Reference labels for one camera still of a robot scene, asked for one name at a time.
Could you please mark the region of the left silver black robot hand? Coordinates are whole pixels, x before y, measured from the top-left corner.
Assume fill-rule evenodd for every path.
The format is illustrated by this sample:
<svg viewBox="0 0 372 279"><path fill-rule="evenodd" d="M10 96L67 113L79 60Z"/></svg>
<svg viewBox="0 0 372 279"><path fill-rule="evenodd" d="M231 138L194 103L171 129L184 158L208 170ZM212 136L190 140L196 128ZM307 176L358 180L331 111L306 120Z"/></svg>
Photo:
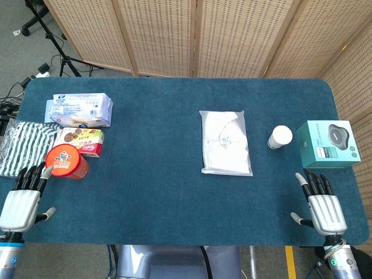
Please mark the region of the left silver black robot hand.
<svg viewBox="0 0 372 279"><path fill-rule="evenodd" d="M55 207L38 214L37 210L53 166L46 167L45 162L18 173L11 191L9 191L1 212L1 230L6 233L26 233L34 224L50 219Z"/></svg>

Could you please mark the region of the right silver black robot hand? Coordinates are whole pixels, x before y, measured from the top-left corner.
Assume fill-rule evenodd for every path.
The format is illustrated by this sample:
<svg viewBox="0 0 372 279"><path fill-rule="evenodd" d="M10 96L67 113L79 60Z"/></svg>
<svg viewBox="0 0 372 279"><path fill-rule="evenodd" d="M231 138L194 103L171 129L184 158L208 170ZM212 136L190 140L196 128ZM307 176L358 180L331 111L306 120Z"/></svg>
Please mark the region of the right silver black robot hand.
<svg viewBox="0 0 372 279"><path fill-rule="evenodd" d="M312 218L307 220L292 212L292 219L302 226L314 228L324 237L343 235L347 231L347 225L341 204L332 190L329 179L308 169L304 169L304 172L305 176L296 173L295 177L302 187Z"/></svg>

